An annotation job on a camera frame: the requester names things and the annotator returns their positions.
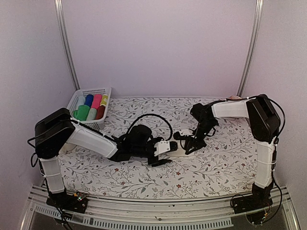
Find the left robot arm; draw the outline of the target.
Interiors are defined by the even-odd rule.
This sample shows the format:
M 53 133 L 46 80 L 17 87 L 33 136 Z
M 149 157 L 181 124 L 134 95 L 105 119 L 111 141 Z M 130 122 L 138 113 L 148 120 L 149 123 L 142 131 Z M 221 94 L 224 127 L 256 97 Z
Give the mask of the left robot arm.
M 35 125 L 35 153 L 43 170 L 52 199 L 61 208 L 71 204 L 62 179 L 58 155 L 71 145 L 94 151 L 111 161 L 128 161 L 132 157 L 146 158 L 148 165 L 160 166 L 169 162 L 160 159 L 163 153 L 177 150 L 170 139 L 153 137 L 149 127 L 136 125 L 120 136 L 108 137 L 73 118 L 61 108 Z

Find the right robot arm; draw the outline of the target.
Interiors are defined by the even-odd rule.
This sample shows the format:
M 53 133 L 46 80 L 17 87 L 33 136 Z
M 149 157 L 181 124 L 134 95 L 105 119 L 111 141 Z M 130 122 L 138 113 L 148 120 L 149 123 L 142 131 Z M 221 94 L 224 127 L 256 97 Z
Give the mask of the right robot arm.
M 257 144 L 258 163 L 254 186 L 265 189 L 272 184 L 276 145 L 283 125 L 275 110 L 277 104 L 265 94 L 239 100 L 226 99 L 206 105 L 193 105 L 190 114 L 197 120 L 196 129 L 185 138 L 185 154 L 206 146 L 205 138 L 215 133 L 219 118 L 246 118 Z

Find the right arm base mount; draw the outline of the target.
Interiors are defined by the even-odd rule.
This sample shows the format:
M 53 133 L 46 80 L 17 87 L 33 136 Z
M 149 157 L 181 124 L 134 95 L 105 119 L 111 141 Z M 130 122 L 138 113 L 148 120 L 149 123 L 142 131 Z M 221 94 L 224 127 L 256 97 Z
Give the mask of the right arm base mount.
M 230 200 L 230 206 L 235 214 L 247 213 L 247 221 L 252 225 L 261 225 L 266 220 L 272 207 L 271 195 L 259 198 L 257 195 L 236 194 Z

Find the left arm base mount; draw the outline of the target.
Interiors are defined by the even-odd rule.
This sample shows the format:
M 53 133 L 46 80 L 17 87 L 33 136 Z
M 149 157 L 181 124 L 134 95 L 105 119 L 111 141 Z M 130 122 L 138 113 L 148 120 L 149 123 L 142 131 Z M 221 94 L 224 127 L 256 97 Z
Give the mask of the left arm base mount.
M 88 199 L 85 197 L 82 198 L 78 195 L 67 194 L 66 191 L 57 194 L 50 192 L 48 193 L 46 204 L 58 209 L 84 214 L 87 209 Z

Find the cream white towel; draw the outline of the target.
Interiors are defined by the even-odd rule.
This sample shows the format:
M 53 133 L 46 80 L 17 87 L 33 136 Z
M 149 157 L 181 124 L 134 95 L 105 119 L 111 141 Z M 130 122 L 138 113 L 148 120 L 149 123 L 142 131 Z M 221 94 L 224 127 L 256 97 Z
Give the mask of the cream white towel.
M 187 157 L 188 155 L 186 155 L 185 152 L 186 151 L 179 144 L 177 150 L 167 152 L 166 155 L 169 156 L 169 157 Z

